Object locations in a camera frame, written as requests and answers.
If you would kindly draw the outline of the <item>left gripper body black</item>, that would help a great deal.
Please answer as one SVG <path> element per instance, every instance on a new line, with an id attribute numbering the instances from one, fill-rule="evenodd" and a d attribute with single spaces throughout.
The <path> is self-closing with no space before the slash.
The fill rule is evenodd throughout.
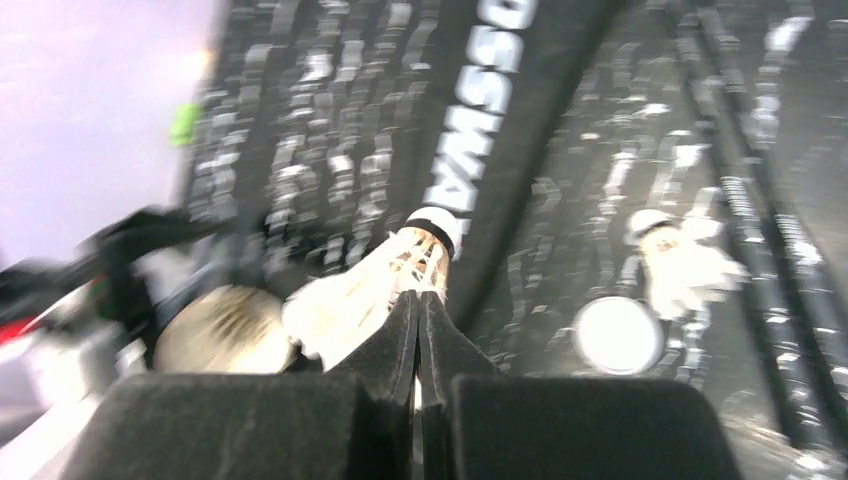
<path id="1" fill-rule="evenodd" d="M 33 332 L 48 307 L 80 287 L 95 313 L 120 323 L 153 356 L 159 337 L 148 277 L 134 267 L 142 257 L 226 231 L 226 220 L 194 219 L 185 211 L 143 208 L 87 240 L 85 254 L 69 263 L 27 259 L 1 270 L 1 342 Z"/>

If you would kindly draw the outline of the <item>black racket bag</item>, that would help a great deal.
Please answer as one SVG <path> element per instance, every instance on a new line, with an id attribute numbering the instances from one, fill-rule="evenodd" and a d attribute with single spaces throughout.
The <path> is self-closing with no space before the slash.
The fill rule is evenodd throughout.
<path id="1" fill-rule="evenodd" d="M 459 220 L 448 310 L 473 323 L 547 142 L 622 1 L 433 1 L 423 85 L 393 138 L 391 216 L 435 205 Z"/>

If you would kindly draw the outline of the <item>white tube lid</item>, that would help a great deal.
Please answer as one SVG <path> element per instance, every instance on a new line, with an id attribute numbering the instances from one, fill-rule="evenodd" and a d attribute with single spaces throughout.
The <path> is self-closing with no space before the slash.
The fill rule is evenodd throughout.
<path id="1" fill-rule="evenodd" d="M 650 369 L 664 351 L 662 327 L 639 301 L 622 296 L 595 299 L 572 323 L 572 342 L 595 371 L 631 376 Z"/>

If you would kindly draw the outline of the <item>white shuttlecock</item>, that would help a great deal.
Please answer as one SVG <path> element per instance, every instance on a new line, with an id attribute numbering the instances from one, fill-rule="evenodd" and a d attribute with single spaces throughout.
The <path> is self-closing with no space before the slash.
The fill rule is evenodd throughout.
<path id="1" fill-rule="evenodd" d="M 655 209 L 632 214 L 625 241 L 639 252 L 646 300 L 658 318 L 674 320 L 705 309 L 749 277 L 744 265 L 719 247 L 704 245 L 722 224 L 702 216 L 678 221 Z"/>
<path id="2" fill-rule="evenodd" d="M 430 291 L 444 301 L 462 236 L 449 211 L 414 211 L 350 269 L 312 280 L 285 301 L 282 324 L 290 342 L 330 370 L 384 325 L 401 293 Z"/>

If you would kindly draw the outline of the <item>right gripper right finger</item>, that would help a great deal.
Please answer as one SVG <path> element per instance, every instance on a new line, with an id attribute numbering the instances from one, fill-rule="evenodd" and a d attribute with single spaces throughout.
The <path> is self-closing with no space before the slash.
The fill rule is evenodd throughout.
<path id="1" fill-rule="evenodd" d="M 498 368 L 453 323 L 437 293 L 420 295 L 419 382 L 422 396 L 423 477 L 453 479 L 457 389 L 463 375 L 502 377 Z"/>

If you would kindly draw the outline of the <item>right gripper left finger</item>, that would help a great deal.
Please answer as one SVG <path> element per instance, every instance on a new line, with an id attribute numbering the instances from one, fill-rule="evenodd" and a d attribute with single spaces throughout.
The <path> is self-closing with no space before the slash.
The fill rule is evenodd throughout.
<path id="1" fill-rule="evenodd" d="M 328 371 L 359 389 L 349 427 L 347 479 L 410 477 L 418 315 L 418 295 L 401 293 L 384 324 Z"/>

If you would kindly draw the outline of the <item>black shuttlecock tube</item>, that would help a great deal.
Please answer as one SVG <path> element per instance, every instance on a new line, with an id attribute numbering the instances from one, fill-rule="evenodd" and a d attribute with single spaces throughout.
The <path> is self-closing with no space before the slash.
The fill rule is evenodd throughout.
<path id="1" fill-rule="evenodd" d="M 164 328 L 153 367 L 170 373 L 275 374 L 296 357 L 282 301 L 256 288 L 224 286 L 189 303 Z"/>

